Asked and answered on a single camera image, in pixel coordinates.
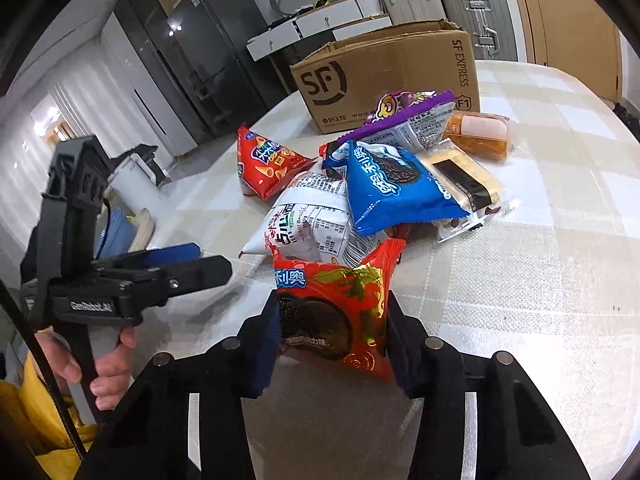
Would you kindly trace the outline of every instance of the yellow clothing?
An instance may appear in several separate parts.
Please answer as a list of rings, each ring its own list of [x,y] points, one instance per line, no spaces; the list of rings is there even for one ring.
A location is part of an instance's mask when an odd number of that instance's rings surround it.
[[[27,443],[45,473],[53,480],[72,480],[80,460],[49,392],[38,377],[31,355],[24,366],[24,383],[20,389],[0,381],[0,404],[15,426],[16,438]],[[83,425],[78,410],[72,405],[69,413],[82,442],[88,447],[94,441],[98,427]]]

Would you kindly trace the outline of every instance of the oreo cookie image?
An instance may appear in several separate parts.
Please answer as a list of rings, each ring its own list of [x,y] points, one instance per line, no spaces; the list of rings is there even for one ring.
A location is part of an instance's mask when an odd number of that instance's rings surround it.
[[[353,328],[346,314],[324,298],[298,298],[278,294],[283,343],[339,361],[353,342]]]
[[[410,160],[398,160],[390,156],[379,156],[370,154],[374,162],[379,165],[386,179],[393,184],[407,185],[413,184],[420,179],[422,173],[418,167]]]

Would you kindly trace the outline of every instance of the hand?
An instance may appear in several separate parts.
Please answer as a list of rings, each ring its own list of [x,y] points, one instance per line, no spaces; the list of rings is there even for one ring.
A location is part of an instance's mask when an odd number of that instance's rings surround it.
[[[79,383],[82,378],[78,362],[51,332],[37,333],[36,338],[56,375],[60,390],[68,393],[68,383]],[[123,328],[116,349],[95,362],[98,377],[89,387],[96,396],[95,405],[99,410],[112,410],[127,392],[135,347],[136,337],[133,328]],[[42,378],[37,365],[36,370]]]

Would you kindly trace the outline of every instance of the cardboard box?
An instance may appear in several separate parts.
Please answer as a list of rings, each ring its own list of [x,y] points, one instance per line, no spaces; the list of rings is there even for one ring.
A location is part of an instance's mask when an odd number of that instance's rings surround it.
[[[362,125],[389,92],[452,90],[458,109],[480,111],[469,35],[446,20],[404,23],[325,45],[291,67],[325,134]]]

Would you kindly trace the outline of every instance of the suitcase handle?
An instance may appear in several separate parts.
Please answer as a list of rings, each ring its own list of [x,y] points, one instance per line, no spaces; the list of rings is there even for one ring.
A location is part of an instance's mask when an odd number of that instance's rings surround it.
[[[494,49],[491,51],[491,53],[498,54],[498,52],[500,52],[500,37],[498,36],[498,33],[489,27],[485,27],[484,30],[486,30],[489,36],[491,36],[494,40]]]

